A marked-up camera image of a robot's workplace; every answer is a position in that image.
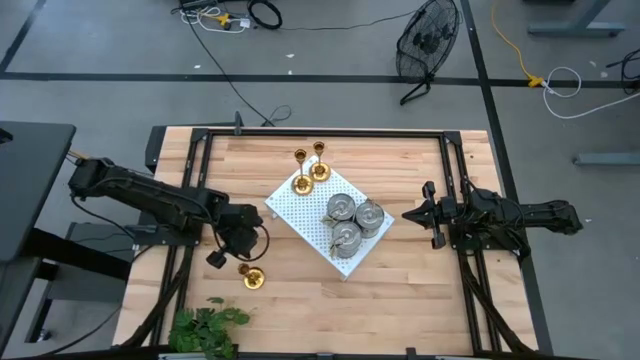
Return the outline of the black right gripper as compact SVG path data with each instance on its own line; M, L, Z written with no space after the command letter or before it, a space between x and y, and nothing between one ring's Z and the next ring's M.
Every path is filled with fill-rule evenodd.
M446 239L444 234L440 230L440 225L450 224L456 215L456 199L454 196L441 197L439 201L436 201L434 195L436 193L435 183L433 181L427 181L423 186L423 195L426 198L426 203L421 204L415 209L406 211L402 214L403 218L417 218L422 217L428 213L430 219L427 223L433 230L433 239L431 241L433 249L441 249L446 245ZM416 224L423 229L428 229L428 224L423 220L405 219L413 224Z

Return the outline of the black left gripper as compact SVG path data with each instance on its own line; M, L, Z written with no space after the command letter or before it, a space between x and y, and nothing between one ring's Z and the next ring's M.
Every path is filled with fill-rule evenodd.
M262 227L263 219L254 205L223 205L213 223L214 238L219 249L213 251L206 262L220 269L226 263L226 254L246 262L258 260L264 253L252 257L251 250L257 245L257 228Z

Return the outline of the silver metal tin candle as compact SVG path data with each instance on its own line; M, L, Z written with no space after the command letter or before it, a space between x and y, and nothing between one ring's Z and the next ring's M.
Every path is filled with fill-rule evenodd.
M339 222L332 229L329 254L332 258L351 258L356 254L361 243L362 233L354 222Z
M345 193L331 196L326 205L326 213L321 222L329 227L344 221L352 221L355 217L356 204L354 199Z
M369 239L379 233L385 219L385 212L379 204L367 199L356 208L354 219L361 230L361 236Z

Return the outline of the brass candlestick holder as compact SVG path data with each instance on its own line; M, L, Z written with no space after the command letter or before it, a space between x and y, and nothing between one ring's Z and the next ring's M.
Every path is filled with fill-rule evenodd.
M250 290L259 289L265 282L265 273L258 267L251 267L246 263L238 266L238 272L243 278L244 285Z
M294 152L294 158L299 165L299 172L292 180L292 190L300 196L309 195L313 191L314 180L304 171L307 152L299 148Z
M316 141L313 144L313 149L317 156L317 161L312 164L309 174L315 182L325 182L331 176L330 166L322 160L325 144L322 141Z

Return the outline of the white perforated metal shelf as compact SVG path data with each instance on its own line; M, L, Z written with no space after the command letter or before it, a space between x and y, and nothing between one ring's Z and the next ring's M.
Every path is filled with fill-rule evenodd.
M313 155L307 158L304 163L304 171L309 176L309 170L316 161L317 156ZM292 180L298 172L299 165L297 164L296 169L288 179L284 180L284 182L267 197L265 204L275 216L281 218L306 243L318 252L321 257L326 259L340 273L340 277L343 280L346 280L390 230L395 222L395 218L383 209L385 219L376 236L369 239L362 237L362 243L353 257L348 259L332 258L329 254L329 246L333 227L329 227L321 222L321 219L326 213L326 205L329 198L338 193L348 194L354 199L356 208L371 198L335 170L331 171L331 176L327 181L314 181L313 191L309 195L297 195L292 190Z

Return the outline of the green leafy plant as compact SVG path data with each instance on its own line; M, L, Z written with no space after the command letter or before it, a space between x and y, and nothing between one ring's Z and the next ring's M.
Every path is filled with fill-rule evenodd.
M230 329L246 325L250 315L237 307L226 305L221 297L209 297L210 307L184 308L175 316L168 344L179 353L202 353L206 360L236 358Z

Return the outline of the black side panel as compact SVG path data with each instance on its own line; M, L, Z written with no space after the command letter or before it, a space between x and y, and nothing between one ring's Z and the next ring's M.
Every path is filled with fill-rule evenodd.
M166 126L153 126L147 140L144 154L144 164L152 174L156 172L166 129Z

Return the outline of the black floor fan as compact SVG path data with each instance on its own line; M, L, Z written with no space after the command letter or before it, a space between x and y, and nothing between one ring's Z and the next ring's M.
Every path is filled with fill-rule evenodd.
M448 58L457 39L460 12L453 0L427 0L411 17L396 42L398 76L414 88L400 104L429 93L436 72Z

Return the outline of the grey desk foot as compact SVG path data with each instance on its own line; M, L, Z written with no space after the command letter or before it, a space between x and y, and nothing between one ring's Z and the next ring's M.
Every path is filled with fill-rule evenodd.
M619 22L597 22L595 18L611 0L590 0L591 4L576 18L567 21L544 21L531 23L527 27L530 35L567 38L616 37L627 27Z
M573 159L577 166L640 166L640 153L579 153Z

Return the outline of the dark grey desk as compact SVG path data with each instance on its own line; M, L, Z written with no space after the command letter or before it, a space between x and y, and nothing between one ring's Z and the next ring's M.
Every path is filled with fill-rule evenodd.
M75 132L70 124L0 121L0 356L41 263L23 250Z

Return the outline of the black aluminium table frame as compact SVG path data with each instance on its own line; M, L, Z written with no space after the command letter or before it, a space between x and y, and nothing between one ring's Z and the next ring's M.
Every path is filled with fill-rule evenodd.
M326 160L393 217L388 232L342 277L282 219L267 216L267 197L294 170L291 154L326 144ZM196 249L186 302L201 307L218 296L250 314L231 337L243 358L315 355L468 355L493 334L478 302L462 286L451 248L435 250L431 235L404 219L422 200L424 182L444 193L462 174L499 188L487 133L373 129L252 128L239 136L217 129L207 170L209 186L256 205L271 241L259 266L266 282L249 290L236 260L221 269L205 261L210 230Z

